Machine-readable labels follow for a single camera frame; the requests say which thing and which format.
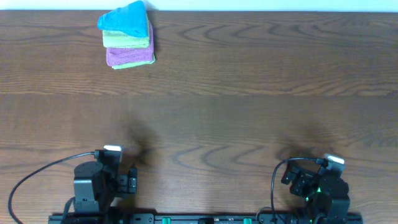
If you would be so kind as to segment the blue microfiber cloth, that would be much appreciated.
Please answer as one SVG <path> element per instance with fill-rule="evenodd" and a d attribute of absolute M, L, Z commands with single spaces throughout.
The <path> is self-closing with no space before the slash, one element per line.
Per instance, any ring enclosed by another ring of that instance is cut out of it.
<path fill-rule="evenodd" d="M 148 18 L 145 4 L 134 1 L 99 17 L 99 30 L 123 32 L 133 37 L 148 37 Z"/>

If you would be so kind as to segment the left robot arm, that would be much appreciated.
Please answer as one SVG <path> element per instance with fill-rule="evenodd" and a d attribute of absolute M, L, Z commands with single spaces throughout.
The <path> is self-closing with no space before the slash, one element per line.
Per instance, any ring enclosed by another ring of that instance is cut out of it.
<path fill-rule="evenodd" d="M 74 169 L 75 196 L 65 204 L 74 212 L 64 211 L 62 223 L 99 222 L 106 217 L 115 198 L 132 196 L 137 191 L 137 168 L 119 174 L 119 162 L 84 162 Z"/>

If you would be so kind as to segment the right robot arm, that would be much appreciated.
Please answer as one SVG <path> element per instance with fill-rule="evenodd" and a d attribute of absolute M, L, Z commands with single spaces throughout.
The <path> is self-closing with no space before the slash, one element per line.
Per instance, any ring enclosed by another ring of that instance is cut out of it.
<path fill-rule="evenodd" d="M 343 163 L 322 159 L 317 172 L 290 161 L 281 179 L 290 193 L 305 199 L 303 208 L 288 214 L 284 223 L 347 223 L 349 185 L 341 175 Z"/>

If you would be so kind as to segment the bottom green folded cloth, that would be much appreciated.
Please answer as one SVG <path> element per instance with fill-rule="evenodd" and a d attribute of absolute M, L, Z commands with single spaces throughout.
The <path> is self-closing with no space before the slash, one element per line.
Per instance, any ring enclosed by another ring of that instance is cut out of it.
<path fill-rule="evenodd" d="M 153 55 L 152 60 L 142 61 L 142 62 L 128 62 L 128 63 L 112 66 L 112 69 L 120 70 L 120 69 L 125 69 L 125 68 L 138 67 L 141 65 L 153 64 L 155 61 L 156 61 L 156 57 L 155 57 L 155 55 Z"/>

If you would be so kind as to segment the green folded cloth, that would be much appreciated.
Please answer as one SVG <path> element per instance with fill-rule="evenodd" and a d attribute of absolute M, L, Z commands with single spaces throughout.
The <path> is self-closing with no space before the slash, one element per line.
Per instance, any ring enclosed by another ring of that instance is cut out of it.
<path fill-rule="evenodd" d="M 147 21 L 147 37 L 134 37 L 121 31 L 103 30 L 103 45 L 106 48 L 146 48 L 150 45 L 150 22 Z"/>
<path fill-rule="evenodd" d="M 153 64 L 155 61 L 156 61 L 156 57 L 155 57 L 155 55 L 153 55 L 152 60 L 142 61 L 142 62 L 128 62 L 128 63 L 112 66 L 112 69 L 120 70 L 120 69 L 125 69 L 125 68 L 138 67 L 141 65 Z"/>

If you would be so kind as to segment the purple folded cloth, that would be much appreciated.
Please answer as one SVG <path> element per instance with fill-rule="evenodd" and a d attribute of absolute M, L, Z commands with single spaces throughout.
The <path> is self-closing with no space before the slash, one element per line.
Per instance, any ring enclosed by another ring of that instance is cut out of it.
<path fill-rule="evenodd" d="M 153 27 L 150 24 L 150 45 L 146 48 L 106 48 L 106 63 L 112 67 L 128 62 L 152 60 L 154 55 Z"/>

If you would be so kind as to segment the top green folded cloth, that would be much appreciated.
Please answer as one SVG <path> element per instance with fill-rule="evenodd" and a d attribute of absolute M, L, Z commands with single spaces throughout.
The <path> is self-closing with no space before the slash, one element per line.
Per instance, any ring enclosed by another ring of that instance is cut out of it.
<path fill-rule="evenodd" d="M 103 45 L 106 48 L 146 48 L 150 45 L 150 22 L 147 21 L 147 37 L 134 37 L 121 31 L 103 30 Z"/>

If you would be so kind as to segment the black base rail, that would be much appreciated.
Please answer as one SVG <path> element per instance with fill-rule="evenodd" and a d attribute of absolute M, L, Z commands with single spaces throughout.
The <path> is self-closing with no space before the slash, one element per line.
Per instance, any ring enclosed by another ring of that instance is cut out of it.
<path fill-rule="evenodd" d="M 66 218 L 62 215 L 51 215 L 47 221 L 48 224 L 162 224 L 163 217 L 171 218 L 171 224 L 244 224 L 244 218 L 251 218 L 252 224 L 270 224 L 270 223 L 292 223 L 292 224 L 314 224 L 314 223 L 337 223 L 326 221 L 326 218 L 307 218 L 304 216 L 291 215 L 283 213 L 280 217 L 276 216 L 276 222 L 270 213 L 255 215 L 154 215 L 151 213 L 132 213 L 132 214 L 113 214 L 103 217 L 84 217 L 70 214 Z M 362 216 L 349 215 L 345 221 L 339 223 L 363 224 Z"/>

